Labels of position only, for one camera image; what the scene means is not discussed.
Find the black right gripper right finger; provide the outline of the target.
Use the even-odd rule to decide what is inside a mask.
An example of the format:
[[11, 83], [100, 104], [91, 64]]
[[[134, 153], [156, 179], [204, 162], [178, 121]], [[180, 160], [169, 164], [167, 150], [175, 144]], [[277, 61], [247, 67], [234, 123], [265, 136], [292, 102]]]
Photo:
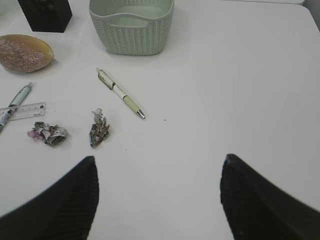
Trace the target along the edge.
[[320, 213], [227, 154], [220, 202], [235, 240], [318, 240]]

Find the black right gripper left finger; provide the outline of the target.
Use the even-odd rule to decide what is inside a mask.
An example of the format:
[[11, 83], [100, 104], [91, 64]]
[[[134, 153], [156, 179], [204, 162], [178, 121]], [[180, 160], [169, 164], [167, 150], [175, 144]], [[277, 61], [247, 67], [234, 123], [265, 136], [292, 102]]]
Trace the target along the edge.
[[87, 156], [35, 198], [0, 218], [2, 240], [86, 240], [99, 203], [98, 169]]

